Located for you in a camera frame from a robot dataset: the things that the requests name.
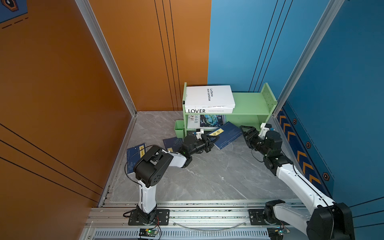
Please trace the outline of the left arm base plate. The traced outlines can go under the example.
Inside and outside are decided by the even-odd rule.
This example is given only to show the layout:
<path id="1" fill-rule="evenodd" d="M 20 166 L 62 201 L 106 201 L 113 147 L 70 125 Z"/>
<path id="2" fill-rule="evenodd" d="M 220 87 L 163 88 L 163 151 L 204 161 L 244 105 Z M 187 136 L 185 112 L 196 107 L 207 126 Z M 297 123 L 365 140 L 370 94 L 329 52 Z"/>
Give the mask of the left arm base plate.
<path id="1" fill-rule="evenodd" d="M 129 217 L 129 226 L 167 226 L 170 219 L 169 209 L 154 209 L 149 214 L 144 213 L 140 209 L 135 209 Z"/>

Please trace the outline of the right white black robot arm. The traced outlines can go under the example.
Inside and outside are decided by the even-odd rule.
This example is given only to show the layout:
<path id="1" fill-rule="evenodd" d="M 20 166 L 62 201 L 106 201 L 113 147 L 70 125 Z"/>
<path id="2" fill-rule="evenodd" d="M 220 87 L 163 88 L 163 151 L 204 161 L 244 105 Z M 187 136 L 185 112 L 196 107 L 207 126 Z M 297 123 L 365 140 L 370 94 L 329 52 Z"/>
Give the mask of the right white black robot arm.
<path id="1" fill-rule="evenodd" d="M 283 200 L 265 204 L 264 220 L 270 224 L 287 223 L 304 233 L 310 240 L 355 239 L 353 216 L 344 203 L 336 203 L 315 187 L 283 153 L 281 135 L 270 124 L 261 130 L 241 126 L 247 146 L 263 155 L 263 163 L 274 176 L 282 180 L 308 210 L 305 215 Z"/>

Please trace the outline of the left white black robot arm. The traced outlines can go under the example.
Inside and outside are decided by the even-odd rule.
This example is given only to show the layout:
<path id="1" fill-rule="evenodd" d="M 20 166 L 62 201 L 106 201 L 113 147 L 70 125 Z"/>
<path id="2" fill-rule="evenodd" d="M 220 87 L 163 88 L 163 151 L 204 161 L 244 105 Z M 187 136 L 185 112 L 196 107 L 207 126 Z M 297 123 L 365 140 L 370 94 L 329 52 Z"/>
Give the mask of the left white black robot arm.
<path id="1" fill-rule="evenodd" d="M 210 152 L 219 136 L 206 134 L 197 138 L 188 135 L 177 152 L 160 146 L 152 146 L 135 164 L 134 173 L 139 184 L 139 203 L 134 210 L 139 220 L 146 225 L 157 223 L 156 185 L 169 167 L 186 168 L 193 160 L 192 155 Z"/>

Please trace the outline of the white book with brown pattern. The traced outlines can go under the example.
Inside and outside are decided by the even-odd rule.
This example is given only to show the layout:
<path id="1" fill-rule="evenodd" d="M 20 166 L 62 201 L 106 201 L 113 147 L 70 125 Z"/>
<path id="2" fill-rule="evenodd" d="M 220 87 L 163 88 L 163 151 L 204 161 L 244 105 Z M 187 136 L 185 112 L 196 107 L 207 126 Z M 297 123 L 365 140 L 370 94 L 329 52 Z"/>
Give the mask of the white book with brown pattern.
<path id="1" fill-rule="evenodd" d="M 234 108 L 231 86 L 194 86 L 186 88 L 185 107 Z"/>

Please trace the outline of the colourful teal magazine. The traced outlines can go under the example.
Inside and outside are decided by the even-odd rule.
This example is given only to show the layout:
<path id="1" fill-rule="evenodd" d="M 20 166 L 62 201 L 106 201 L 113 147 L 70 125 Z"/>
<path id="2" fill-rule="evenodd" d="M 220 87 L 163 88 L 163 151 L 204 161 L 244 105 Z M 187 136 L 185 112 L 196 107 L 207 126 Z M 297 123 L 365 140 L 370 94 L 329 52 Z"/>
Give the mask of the colourful teal magazine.
<path id="1" fill-rule="evenodd" d="M 189 115 L 187 121 L 188 129 L 214 130 L 225 124 L 224 115 Z"/>

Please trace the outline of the navy book with yellow label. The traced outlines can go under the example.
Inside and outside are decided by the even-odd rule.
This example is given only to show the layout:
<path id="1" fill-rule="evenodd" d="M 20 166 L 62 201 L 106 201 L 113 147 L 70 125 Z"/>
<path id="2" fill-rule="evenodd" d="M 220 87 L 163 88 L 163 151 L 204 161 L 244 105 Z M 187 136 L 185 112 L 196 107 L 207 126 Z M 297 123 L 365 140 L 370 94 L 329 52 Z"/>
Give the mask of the navy book with yellow label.
<path id="1" fill-rule="evenodd" d="M 210 137 L 214 137 L 215 146 L 218 149 L 223 149 L 238 137 L 242 135 L 242 130 L 231 122 L 227 122 L 221 127 L 208 133 Z"/>

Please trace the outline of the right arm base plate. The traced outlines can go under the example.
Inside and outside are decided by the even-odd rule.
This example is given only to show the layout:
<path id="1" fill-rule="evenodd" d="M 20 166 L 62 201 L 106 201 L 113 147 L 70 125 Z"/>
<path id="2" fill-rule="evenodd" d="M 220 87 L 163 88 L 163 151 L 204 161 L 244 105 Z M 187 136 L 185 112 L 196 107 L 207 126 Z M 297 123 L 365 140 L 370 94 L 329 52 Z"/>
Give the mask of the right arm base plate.
<path id="1" fill-rule="evenodd" d="M 264 226 L 264 225 L 289 225 L 286 222 L 280 222 L 278 220 L 267 220 L 267 217 L 264 214 L 264 210 L 262 209 L 249 209 L 248 210 L 250 223 L 252 226 Z"/>

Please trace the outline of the LOVER black white book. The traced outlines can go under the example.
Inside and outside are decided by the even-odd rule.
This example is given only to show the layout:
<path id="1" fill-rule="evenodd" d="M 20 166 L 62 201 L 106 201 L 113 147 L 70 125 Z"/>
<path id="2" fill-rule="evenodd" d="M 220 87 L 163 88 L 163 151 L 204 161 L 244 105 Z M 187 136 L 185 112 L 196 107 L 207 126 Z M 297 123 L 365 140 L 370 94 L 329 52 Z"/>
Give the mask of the LOVER black white book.
<path id="1" fill-rule="evenodd" d="M 213 114 L 213 115 L 224 115 L 232 114 L 234 108 L 200 108 L 200 107 L 188 107 L 185 108 L 187 114 Z"/>

